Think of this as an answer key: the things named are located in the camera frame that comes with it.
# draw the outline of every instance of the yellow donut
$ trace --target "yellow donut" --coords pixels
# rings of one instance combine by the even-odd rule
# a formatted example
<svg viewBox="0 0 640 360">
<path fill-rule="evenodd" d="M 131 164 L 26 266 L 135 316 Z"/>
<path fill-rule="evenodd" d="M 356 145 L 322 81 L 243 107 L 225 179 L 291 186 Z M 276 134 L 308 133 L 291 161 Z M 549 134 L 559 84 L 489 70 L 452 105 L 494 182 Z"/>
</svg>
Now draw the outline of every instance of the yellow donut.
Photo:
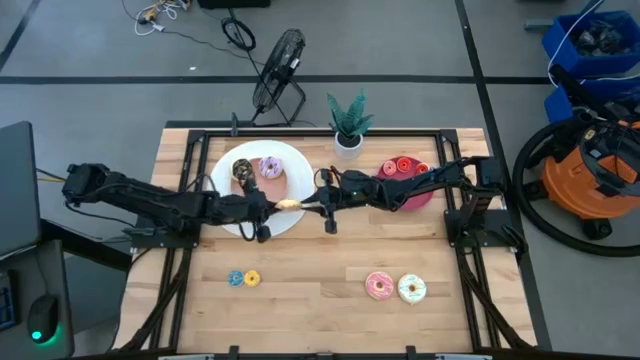
<svg viewBox="0 0 640 360">
<path fill-rule="evenodd" d="M 244 274 L 244 283 L 248 287 L 255 287 L 260 284 L 260 273 L 255 270 L 249 270 Z"/>
</svg>

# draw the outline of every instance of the pink frosted donut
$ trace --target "pink frosted donut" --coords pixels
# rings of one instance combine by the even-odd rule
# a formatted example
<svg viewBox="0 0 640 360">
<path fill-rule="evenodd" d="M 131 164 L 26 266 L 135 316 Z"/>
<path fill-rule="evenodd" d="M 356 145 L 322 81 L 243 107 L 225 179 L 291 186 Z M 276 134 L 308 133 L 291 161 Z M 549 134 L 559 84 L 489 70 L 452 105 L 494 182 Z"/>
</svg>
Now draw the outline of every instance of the pink frosted donut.
<svg viewBox="0 0 640 360">
<path fill-rule="evenodd" d="M 389 274 L 382 271 L 369 274 L 364 286 L 367 294 L 376 300 L 384 300 L 393 293 L 393 280 Z"/>
<path fill-rule="evenodd" d="M 260 175 L 266 179 L 275 179 L 282 175 L 284 166 L 282 160 L 277 157 L 267 156 L 260 159 Z"/>
</svg>

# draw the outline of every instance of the desk fan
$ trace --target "desk fan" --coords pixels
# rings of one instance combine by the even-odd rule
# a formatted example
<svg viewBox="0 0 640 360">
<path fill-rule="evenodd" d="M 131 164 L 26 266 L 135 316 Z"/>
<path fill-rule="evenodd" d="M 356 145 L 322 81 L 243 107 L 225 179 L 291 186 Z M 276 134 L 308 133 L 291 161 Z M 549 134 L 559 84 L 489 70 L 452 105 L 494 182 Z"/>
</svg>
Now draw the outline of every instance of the desk fan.
<svg viewBox="0 0 640 360">
<path fill-rule="evenodd" d="M 293 85 L 301 97 L 295 112 L 291 118 L 287 120 L 287 125 L 295 121 L 302 105 L 307 100 L 304 91 L 292 80 L 293 74 L 298 68 L 298 65 L 300 65 L 300 55 L 302 54 L 304 46 L 304 35 L 298 29 L 285 31 L 280 37 L 280 40 L 278 40 L 273 51 L 271 51 L 267 63 L 262 69 L 262 73 L 260 74 L 262 80 L 258 82 L 253 92 L 253 106 L 256 107 L 256 112 L 251 118 L 252 125 L 256 126 L 255 121 L 258 115 L 266 113 L 276 105 L 280 95 L 282 95 L 282 92 L 289 83 Z"/>
</svg>

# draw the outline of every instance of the artificial plant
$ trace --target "artificial plant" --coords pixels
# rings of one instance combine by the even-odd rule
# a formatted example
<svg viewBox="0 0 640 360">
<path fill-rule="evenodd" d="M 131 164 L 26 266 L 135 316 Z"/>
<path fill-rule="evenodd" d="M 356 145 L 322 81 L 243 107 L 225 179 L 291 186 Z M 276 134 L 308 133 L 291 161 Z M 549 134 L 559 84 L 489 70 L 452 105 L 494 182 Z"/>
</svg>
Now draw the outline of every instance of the artificial plant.
<svg viewBox="0 0 640 360">
<path fill-rule="evenodd" d="M 342 110 L 336 98 L 331 94 L 327 94 L 327 100 L 329 101 L 334 122 L 334 124 L 329 123 L 329 125 L 333 131 L 339 132 L 346 139 L 353 139 L 362 135 L 371 127 L 373 115 L 362 116 L 364 105 L 367 102 L 364 90 L 360 89 L 358 96 L 353 100 L 347 112 Z"/>
</svg>

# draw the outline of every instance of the computer mouse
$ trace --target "computer mouse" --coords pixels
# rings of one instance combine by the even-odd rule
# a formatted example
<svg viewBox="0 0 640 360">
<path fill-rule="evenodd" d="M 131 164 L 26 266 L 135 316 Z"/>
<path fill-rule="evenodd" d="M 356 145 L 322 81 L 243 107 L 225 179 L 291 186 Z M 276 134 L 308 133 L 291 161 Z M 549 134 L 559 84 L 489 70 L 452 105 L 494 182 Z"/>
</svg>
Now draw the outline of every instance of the computer mouse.
<svg viewBox="0 0 640 360">
<path fill-rule="evenodd" d="M 31 303 L 27 317 L 29 337 L 37 344 L 51 339 L 58 327 L 58 299 L 43 295 Z"/>
</svg>

